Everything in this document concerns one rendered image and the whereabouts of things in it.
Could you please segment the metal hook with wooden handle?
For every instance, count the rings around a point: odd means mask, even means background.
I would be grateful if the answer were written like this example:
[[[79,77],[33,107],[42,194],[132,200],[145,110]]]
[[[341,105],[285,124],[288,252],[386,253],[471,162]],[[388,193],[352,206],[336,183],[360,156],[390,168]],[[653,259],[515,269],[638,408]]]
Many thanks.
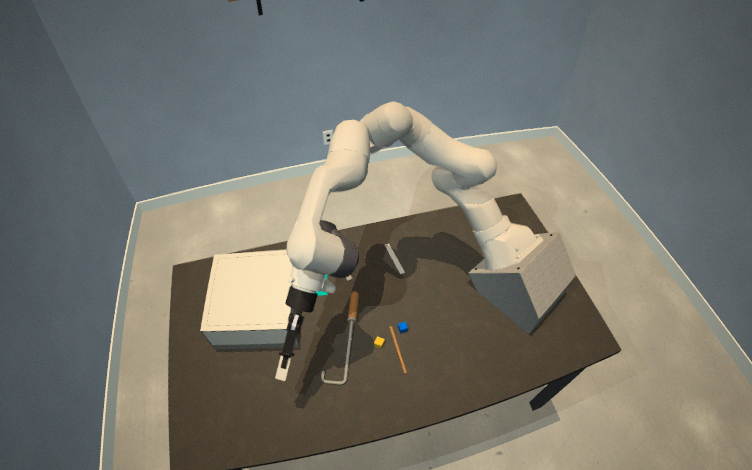
[[[353,332],[353,324],[357,322],[357,313],[358,313],[358,304],[359,304],[359,293],[354,291],[351,293],[350,296],[350,304],[349,304],[349,312],[348,312],[348,322],[350,323],[349,328],[349,337],[348,337],[348,345],[347,345],[347,354],[346,354],[346,362],[345,362],[345,371],[344,371],[344,379],[343,381],[331,381],[331,380],[325,380],[325,371],[322,371],[321,373],[321,380],[326,384],[336,384],[336,385],[343,385],[347,381],[348,376],[348,367],[349,367],[349,358],[350,358],[350,349],[351,349],[351,341],[352,341],[352,332]]]

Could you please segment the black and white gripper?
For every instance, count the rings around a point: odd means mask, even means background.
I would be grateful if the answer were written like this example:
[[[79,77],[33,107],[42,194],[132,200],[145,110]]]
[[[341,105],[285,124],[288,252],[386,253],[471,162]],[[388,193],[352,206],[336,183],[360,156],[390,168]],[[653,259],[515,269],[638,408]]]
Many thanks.
[[[277,369],[277,373],[275,377],[276,379],[283,380],[283,381],[286,380],[286,376],[287,376],[287,372],[288,372],[288,368],[289,368],[289,364],[291,360],[290,357],[294,356],[294,353],[292,353],[292,351],[293,351],[296,335],[299,334],[300,327],[303,324],[303,320],[304,320],[304,317],[301,316],[302,311],[313,312],[317,295],[318,295],[317,293],[309,293],[309,292],[305,292],[305,291],[293,288],[292,286],[289,287],[285,304],[288,307],[293,308],[294,311],[293,311],[293,314],[290,313],[288,317],[288,324],[286,328],[287,335],[286,335],[283,351],[282,353],[279,352],[279,355],[281,355],[281,357],[280,357],[280,361],[279,361],[279,365],[278,365],[278,369]]]

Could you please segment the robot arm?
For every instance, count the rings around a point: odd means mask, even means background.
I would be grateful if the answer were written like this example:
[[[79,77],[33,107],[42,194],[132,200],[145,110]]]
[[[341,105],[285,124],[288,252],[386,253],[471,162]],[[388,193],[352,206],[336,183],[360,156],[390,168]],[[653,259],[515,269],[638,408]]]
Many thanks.
[[[426,163],[437,166],[431,175],[433,185],[463,210],[486,269],[518,264],[543,241],[527,226],[512,224],[494,197],[475,186],[496,174],[497,164],[488,150],[453,139],[422,114],[394,101],[367,115],[360,122],[347,120],[337,125],[326,163],[311,177],[287,241],[286,253],[292,264],[288,283],[293,288],[333,294],[336,286],[325,274],[345,278],[353,273],[359,260],[356,245],[341,235],[335,224],[321,220],[327,198],[331,192],[360,186],[368,174],[370,155],[398,139]]]

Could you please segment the pale grey flat bar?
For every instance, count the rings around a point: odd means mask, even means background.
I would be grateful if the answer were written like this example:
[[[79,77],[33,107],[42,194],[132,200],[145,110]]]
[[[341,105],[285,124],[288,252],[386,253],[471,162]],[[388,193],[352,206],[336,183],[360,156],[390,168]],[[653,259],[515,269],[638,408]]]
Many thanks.
[[[391,258],[392,258],[392,260],[393,260],[393,262],[394,262],[395,266],[397,267],[397,269],[398,269],[399,273],[400,273],[400,274],[403,274],[403,273],[405,273],[405,271],[403,270],[403,268],[402,268],[402,266],[401,266],[400,262],[398,261],[398,259],[397,259],[396,255],[394,254],[394,252],[393,252],[393,250],[392,250],[391,246],[390,246],[389,244],[385,244],[385,247],[386,247],[386,249],[387,249],[387,251],[388,251],[389,255],[391,256]]]

